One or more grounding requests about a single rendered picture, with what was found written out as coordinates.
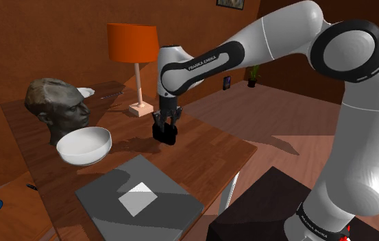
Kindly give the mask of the potted green plant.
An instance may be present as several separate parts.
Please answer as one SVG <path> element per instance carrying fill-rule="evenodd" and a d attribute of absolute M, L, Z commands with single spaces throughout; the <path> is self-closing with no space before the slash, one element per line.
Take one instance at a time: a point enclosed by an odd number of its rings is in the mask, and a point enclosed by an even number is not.
<path fill-rule="evenodd" d="M 254 88 L 256 86 L 257 77 L 258 77 L 258 69 L 259 69 L 259 65 L 255 65 L 252 67 L 251 71 L 249 72 L 249 79 L 247 81 L 247 86 L 250 88 Z"/>

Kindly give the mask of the orange shade table lamp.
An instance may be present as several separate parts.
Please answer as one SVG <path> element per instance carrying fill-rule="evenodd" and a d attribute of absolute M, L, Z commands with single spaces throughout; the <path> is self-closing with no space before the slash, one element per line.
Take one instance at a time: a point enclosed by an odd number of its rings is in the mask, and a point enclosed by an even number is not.
<path fill-rule="evenodd" d="M 107 37 L 110 60 L 134 65 L 138 102 L 131 104 L 129 111 L 137 117 L 152 113 L 154 107 L 143 101 L 139 64 L 157 60 L 159 44 L 156 26 L 108 23 Z"/>

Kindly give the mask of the framed wall picture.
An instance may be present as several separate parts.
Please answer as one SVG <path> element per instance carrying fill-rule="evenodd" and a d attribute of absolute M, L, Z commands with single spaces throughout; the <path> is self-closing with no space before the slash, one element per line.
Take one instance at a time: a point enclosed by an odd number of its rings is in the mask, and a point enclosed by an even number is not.
<path fill-rule="evenodd" d="M 243 10 L 244 1 L 245 0 L 217 0 L 216 5 L 225 8 Z"/>

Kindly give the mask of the large white bowl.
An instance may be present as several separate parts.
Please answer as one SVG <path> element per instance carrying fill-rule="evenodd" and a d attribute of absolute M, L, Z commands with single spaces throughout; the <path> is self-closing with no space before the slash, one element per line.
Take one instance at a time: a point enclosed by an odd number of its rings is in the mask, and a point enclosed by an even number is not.
<path fill-rule="evenodd" d="M 103 127 L 85 127 L 61 138 L 56 149 L 68 164 L 89 166 L 107 156 L 112 147 L 112 136 Z"/>

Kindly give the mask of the dark robot stand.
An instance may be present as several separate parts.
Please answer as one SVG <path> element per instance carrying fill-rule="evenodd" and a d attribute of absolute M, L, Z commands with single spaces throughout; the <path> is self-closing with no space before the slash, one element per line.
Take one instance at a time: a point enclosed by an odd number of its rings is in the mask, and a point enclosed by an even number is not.
<path fill-rule="evenodd" d="M 206 241 L 288 241 L 285 220 L 308 188 L 271 167 L 209 224 Z"/>

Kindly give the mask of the small white dish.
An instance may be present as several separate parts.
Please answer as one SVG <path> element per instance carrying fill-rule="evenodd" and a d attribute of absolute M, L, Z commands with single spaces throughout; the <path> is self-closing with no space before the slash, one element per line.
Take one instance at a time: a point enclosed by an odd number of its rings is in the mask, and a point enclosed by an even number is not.
<path fill-rule="evenodd" d="M 85 99 L 95 94 L 95 91 L 92 88 L 77 88 L 77 90 Z"/>

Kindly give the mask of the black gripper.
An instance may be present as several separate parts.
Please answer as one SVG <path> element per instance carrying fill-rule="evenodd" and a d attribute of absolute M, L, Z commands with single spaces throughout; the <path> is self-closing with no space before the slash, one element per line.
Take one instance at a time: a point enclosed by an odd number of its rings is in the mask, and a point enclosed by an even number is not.
<path fill-rule="evenodd" d="M 171 126 L 174 127 L 177 120 L 180 119 L 182 107 L 178 106 L 177 97 L 163 97 L 159 98 L 160 111 L 152 113 L 154 124 L 158 129 L 164 129 L 163 118 L 171 117 Z"/>

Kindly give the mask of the wooden table with white legs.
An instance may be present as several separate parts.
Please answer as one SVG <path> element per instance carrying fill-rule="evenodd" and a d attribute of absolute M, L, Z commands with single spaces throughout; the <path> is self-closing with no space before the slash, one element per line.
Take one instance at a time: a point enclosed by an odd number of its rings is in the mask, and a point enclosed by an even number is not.
<path fill-rule="evenodd" d="M 145 156 L 162 172 L 210 207 L 256 147 L 188 114 L 177 122 L 173 146 L 152 136 L 151 116 L 135 117 L 128 106 L 136 101 L 135 90 L 115 81 L 95 84 L 95 94 L 85 100 L 90 124 L 110 131 L 112 148 L 100 162 L 73 166 L 63 162 L 49 144 L 49 130 L 24 106 L 23 100 L 1 108 L 38 188 L 60 241 L 101 241 L 75 191 L 137 155 Z M 110 94 L 123 94 L 100 99 Z"/>

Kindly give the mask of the grey bust head sculpture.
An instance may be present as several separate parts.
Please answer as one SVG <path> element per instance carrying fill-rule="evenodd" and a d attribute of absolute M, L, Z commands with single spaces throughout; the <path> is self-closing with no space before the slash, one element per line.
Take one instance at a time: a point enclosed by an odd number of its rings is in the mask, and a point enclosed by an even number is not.
<path fill-rule="evenodd" d="M 68 133 L 87 127 L 90 110 L 80 91 L 60 79 L 32 81 L 25 95 L 25 107 L 45 123 L 50 131 L 50 145 L 57 145 Z"/>

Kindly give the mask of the grey book with pale square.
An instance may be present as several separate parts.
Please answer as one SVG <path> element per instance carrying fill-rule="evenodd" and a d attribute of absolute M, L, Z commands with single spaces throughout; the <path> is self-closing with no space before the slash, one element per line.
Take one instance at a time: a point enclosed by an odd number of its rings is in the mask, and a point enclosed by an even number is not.
<path fill-rule="evenodd" d="M 204 209 L 142 155 L 75 194 L 103 241 L 178 241 Z"/>

